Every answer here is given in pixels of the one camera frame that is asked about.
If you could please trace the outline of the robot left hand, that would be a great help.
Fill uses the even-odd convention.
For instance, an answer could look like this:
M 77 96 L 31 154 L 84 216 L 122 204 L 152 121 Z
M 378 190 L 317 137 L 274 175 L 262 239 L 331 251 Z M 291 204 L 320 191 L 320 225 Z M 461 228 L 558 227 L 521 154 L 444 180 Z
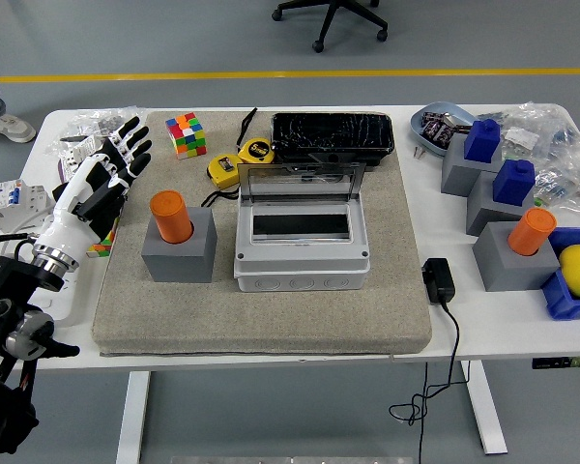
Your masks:
M 137 116 L 112 132 L 73 177 L 53 191 L 52 222 L 33 246 L 33 264 L 74 271 L 120 215 L 134 180 L 151 160 L 149 128 Z

